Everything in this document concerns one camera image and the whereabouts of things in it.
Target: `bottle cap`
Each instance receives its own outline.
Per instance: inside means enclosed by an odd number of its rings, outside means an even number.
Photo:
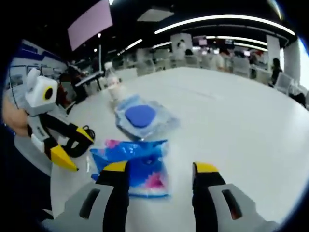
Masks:
[[[112,62],[107,62],[104,64],[105,69],[111,69],[112,68]]]

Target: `human hand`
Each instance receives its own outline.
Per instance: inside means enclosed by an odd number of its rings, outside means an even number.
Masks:
[[[5,124],[13,129],[17,135],[27,137],[27,113],[23,109],[16,109],[7,97],[2,104],[2,118]]]

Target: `pink pattern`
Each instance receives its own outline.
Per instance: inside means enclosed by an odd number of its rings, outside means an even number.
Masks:
[[[163,187],[163,186],[164,185],[161,181],[160,173],[153,173],[145,181],[145,187],[146,188],[160,188],[160,187]]]
[[[120,141],[118,140],[114,140],[114,139],[107,139],[105,141],[105,145],[108,147],[108,148],[114,148],[116,147],[117,145],[120,144]]]

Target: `table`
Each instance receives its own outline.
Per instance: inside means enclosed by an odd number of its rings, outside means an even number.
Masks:
[[[99,89],[102,90],[101,85],[100,85],[98,79],[99,79],[100,77],[102,77],[103,74],[104,74],[103,71],[97,71],[97,72],[91,74],[90,76],[83,78],[80,82],[78,82],[77,84],[75,84],[75,86],[78,87],[78,86],[83,85],[83,84],[85,84],[85,83],[89,83],[89,82],[91,82],[91,81],[93,81],[93,80],[96,80]]]
[[[266,220],[282,222],[309,177],[309,113],[294,100],[258,82],[229,73],[176,68],[126,82],[130,91],[157,100],[180,118],[167,138],[170,199],[130,199],[126,231],[193,231],[192,162],[214,164],[256,202]],[[106,90],[75,106],[69,119],[89,125],[96,144],[127,138],[115,127]],[[54,216],[65,201],[90,182],[86,156],[74,159],[70,173],[52,168]]]

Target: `person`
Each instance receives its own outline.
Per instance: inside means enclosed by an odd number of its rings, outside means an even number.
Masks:
[[[272,63],[273,65],[271,67],[272,69],[271,84],[274,86],[277,82],[279,73],[282,72],[282,69],[280,66],[280,60],[278,58],[274,58]]]
[[[293,95],[292,93],[289,94],[289,97],[301,104],[302,106],[306,107],[306,97],[303,93],[298,93]]]
[[[228,51],[224,48],[220,48],[219,54],[215,55],[211,60],[211,69],[218,71],[227,71],[224,60],[224,57],[227,55]]]
[[[76,66],[75,60],[72,60],[71,63],[68,62],[68,67],[74,69],[77,73],[81,74],[82,70]]]
[[[177,44],[177,50],[175,52],[175,58],[177,60],[184,60],[184,57],[185,57],[185,43],[180,41],[178,44]]]
[[[83,85],[75,86],[77,83],[81,81],[81,76],[79,74],[76,74],[75,72],[70,71],[68,69],[68,73],[63,73],[59,77],[61,82],[69,82],[70,86],[76,93],[76,98],[74,99],[76,103],[80,103],[87,97],[87,93]]]
[[[99,71],[98,57],[93,58],[91,67],[92,67],[92,72],[95,73],[95,72]]]
[[[254,66],[258,64],[256,54],[254,52],[251,53],[249,58],[249,64]],[[255,68],[251,68],[251,77],[250,79],[256,79],[257,73]]]
[[[186,56],[193,56],[193,52],[192,52],[190,49],[187,49],[187,50],[185,51],[185,55],[186,55]]]
[[[27,113],[23,109],[17,109],[8,99],[4,96],[2,102],[2,119],[14,132],[22,137],[28,136],[27,131]]]

